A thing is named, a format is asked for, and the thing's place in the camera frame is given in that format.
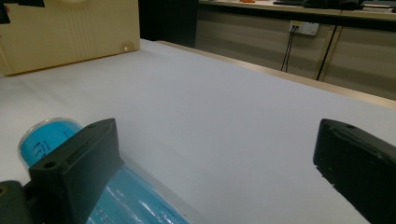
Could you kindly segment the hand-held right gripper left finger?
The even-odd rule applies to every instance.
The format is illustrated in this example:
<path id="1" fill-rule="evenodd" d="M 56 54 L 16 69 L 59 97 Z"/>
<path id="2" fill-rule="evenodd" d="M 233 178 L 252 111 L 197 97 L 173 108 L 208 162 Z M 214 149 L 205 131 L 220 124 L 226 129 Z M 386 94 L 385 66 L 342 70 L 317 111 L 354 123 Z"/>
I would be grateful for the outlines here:
<path id="1" fill-rule="evenodd" d="M 79 128 L 45 124 L 28 135 L 38 161 L 29 174 L 50 224 L 85 224 L 107 182 L 121 168 L 117 124 L 104 119 Z"/>

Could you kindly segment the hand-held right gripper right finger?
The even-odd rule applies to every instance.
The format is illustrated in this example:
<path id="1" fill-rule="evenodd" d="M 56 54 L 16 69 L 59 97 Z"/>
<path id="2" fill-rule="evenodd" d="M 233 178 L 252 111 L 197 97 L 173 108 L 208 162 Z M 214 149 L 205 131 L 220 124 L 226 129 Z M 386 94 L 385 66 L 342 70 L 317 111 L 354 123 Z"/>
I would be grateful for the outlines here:
<path id="1" fill-rule="evenodd" d="M 366 131 L 323 119 L 313 163 L 371 224 L 396 224 L 396 147 Z"/>

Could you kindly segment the blue cylindrical plastic container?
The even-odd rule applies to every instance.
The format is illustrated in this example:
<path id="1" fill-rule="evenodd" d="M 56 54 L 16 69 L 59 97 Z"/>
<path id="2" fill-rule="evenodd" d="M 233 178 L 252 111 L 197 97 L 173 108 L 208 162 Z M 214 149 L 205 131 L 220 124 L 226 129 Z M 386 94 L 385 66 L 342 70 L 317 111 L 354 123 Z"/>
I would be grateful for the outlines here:
<path id="1" fill-rule="evenodd" d="M 45 124 L 62 120 L 84 128 L 72 119 L 46 119 L 37 123 L 22 136 L 18 150 L 28 170 L 30 165 L 38 161 L 33 155 L 32 142 L 28 139 L 28 135 Z M 190 224 L 190 222 L 148 182 L 123 163 L 107 182 L 85 224 Z"/>

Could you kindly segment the beige desk with panels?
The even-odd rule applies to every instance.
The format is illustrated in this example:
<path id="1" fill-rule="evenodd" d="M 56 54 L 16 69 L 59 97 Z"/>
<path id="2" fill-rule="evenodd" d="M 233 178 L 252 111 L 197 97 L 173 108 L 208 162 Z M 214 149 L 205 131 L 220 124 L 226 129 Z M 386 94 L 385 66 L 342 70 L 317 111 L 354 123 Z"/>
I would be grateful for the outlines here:
<path id="1" fill-rule="evenodd" d="M 315 36 L 291 21 L 318 23 Z M 195 46 L 248 63 L 396 100 L 396 12 L 200 0 Z"/>

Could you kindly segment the dark items on desk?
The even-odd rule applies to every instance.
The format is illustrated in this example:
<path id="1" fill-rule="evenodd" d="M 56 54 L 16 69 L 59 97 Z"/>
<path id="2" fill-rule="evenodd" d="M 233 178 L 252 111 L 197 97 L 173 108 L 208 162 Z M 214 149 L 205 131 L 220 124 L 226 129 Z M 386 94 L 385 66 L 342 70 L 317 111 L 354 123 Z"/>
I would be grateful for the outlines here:
<path id="1" fill-rule="evenodd" d="M 274 5 L 305 8 L 357 10 L 363 8 L 364 0 L 275 0 Z"/>

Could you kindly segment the white wall socket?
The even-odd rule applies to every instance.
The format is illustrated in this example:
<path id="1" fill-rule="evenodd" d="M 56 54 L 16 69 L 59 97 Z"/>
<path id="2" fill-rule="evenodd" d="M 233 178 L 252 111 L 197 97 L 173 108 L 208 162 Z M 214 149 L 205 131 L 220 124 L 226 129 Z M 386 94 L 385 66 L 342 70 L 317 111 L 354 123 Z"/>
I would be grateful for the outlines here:
<path id="1" fill-rule="evenodd" d="M 319 24 L 306 21 L 291 21 L 289 31 L 294 34 L 315 36 L 318 32 Z"/>

